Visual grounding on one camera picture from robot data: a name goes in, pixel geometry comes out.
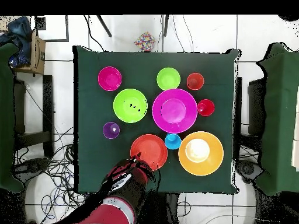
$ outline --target colorful object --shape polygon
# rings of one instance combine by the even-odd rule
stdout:
[[[197,117],[197,104],[187,91],[169,89],[155,99],[152,105],[152,117],[163,131],[181,133],[194,124]]]
[[[187,78],[187,87],[191,90],[199,90],[204,85],[204,78],[199,73],[192,73]]]
[[[178,149],[180,147],[180,144],[182,143],[182,140],[179,137],[179,135],[174,133],[168,133],[166,135],[164,143],[168,149]]]
[[[154,49],[155,38],[149,32],[145,32],[134,42],[143,51],[151,51]]]
[[[103,134],[108,139],[116,138],[119,135],[120,128],[114,122],[108,122],[103,127]]]
[[[197,105],[197,110],[201,116],[210,116],[215,110],[215,105],[211,100],[204,99]]]
[[[144,160],[155,171],[160,169],[167,160],[167,148],[163,140],[152,134],[139,136],[132,144],[130,156],[141,152],[140,159]]]
[[[205,154],[207,154],[207,148],[205,147],[204,142],[200,141],[199,143],[198,141],[195,141],[191,142],[190,144],[190,141],[194,139],[201,139],[202,141],[208,144],[209,153],[207,155],[207,158],[205,158]],[[200,144],[198,148],[203,148],[205,149],[205,151],[195,151],[195,153],[192,153],[192,144]],[[182,141],[182,144],[179,148],[180,164],[187,172],[197,176],[205,176],[214,173],[220,167],[223,160],[223,156],[224,151],[219,139],[213,134],[204,131],[197,131],[188,135]]]
[[[157,83],[160,89],[176,89],[180,84],[180,74],[176,69],[164,68],[157,75]]]
[[[115,115],[126,123],[140,121],[147,113],[147,100],[137,89],[124,89],[113,101]]]
[[[114,91],[121,84],[121,73],[114,67],[105,67],[98,75],[98,82],[102,89]]]

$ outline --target red cup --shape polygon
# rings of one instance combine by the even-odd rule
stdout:
[[[210,116],[215,110],[215,105],[211,100],[204,99],[197,105],[197,111],[201,116]]]
[[[204,85],[203,76],[199,73],[192,73],[187,78],[187,87],[191,90],[199,90]]]

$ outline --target tile floor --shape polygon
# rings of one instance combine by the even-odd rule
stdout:
[[[43,39],[66,39],[65,16],[46,16],[47,30],[40,32]],[[73,127],[73,54],[72,45],[81,45],[94,51],[102,51],[88,33],[83,16],[67,16],[68,42],[46,43],[45,75],[53,76],[54,84],[54,124],[62,134]],[[108,51],[140,51],[134,41],[145,31],[149,31],[158,42],[162,27],[160,15],[123,15],[102,16],[112,33],[109,38],[96,16],[90,16],[90,26],[95,38]],[[194,51],[203,53],[224,53],[230,48],[242,51],[239,59],[239,76],[243,77],[242,90],[242,122],[248,123],[247,85],[250,81],[263,77],[262,70],[255,64],[263,58],[268,45],[273,42],[284,42],[292,50],[299,48],[299,21],[286,22],[277,15],[185,15],[185,21],[192,34]],[[164,52],[191,52],[192,41],[182,15],[169,18],[168,34],[164,38]],[[162,37],[159,49],[162,51]],[[28,91],[37,104],[42,107],[42,76],[18,73],[17,77],[26,82]],[[25,123],[26,132],[42,130],[42,113],[33,100],[26,94]],[[242,133],[248,133],[248,127],[242,125]],[[63,144],[73,142],[73,130],[63,136]],[[30,147],[25,159],[43,157],[42,145]],[[190,206],[178,206],[180,224],[253,224],[255,216],[255,193],[251,185],[244,184],[239,175],[235,176],[235,184],[239,193],[235,195],[188,193],[181,194],[179,201],[186,201]],[[53,193],[55,185],[45,174],[34,178],[27,188],[26,212],[28,220],[35,219],[40,223],[44,218],[48,201],[42,198]],[[69,214],[68,205],[57,202],[51,210],[49,224]]]

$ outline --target large pink bowl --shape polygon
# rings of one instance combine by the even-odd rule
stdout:
[[[121,73],[114,67],[105,67],[98,75],[98,82],[102,89],[114,91],[121,84]]]
[[[197,117],[197,104],[187,91],[168,89],[155,99],[152,105],[152,117],[163,131],[180,133],[194,124]]]

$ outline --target green bowl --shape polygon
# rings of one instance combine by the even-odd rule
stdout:
[[[115,97],[113,110],[120,120],[135,123],[147,113],[147,99],[136,89],[124,89]]]
[[[157,83],[160,89],[176,89],[180,85],[180,74],[176,69],[164,68],[157,75]]]

